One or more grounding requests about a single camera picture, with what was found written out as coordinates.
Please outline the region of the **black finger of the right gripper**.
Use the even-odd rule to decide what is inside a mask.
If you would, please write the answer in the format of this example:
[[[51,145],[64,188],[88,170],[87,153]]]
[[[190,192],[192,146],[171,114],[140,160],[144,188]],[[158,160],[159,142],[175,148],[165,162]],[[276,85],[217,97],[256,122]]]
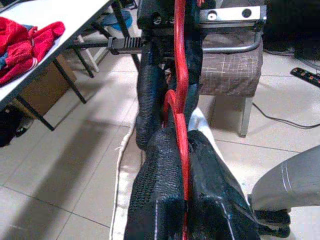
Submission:
[[[201,42],[186,42],[185,55],[188,70],[188,92],[184,114],[186,118],[190,118],[199,101],[200,76],[203,64]]]
[[[164,70],[155,53],[144,49],[137,79],[138,114],[135,121],[136,144],[145,150],[152,135],[162,127],[162,108],[167,91]]]

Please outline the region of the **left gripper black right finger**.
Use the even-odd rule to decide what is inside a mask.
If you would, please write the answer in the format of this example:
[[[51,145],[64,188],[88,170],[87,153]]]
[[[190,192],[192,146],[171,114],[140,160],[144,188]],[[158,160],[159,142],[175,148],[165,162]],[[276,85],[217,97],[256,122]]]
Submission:
[[[258,240],[258,224],[237,179],[208,138],[187,133],[190,196],[187,234],[190,240]]]

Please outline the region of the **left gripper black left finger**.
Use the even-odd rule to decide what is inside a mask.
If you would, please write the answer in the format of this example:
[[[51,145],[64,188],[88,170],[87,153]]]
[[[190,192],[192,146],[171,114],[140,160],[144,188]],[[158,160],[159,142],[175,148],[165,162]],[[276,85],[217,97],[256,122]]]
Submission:
[[[158,130],[132,186],[126,240],[181,240],[185,214],[182,164],[175,131]]]

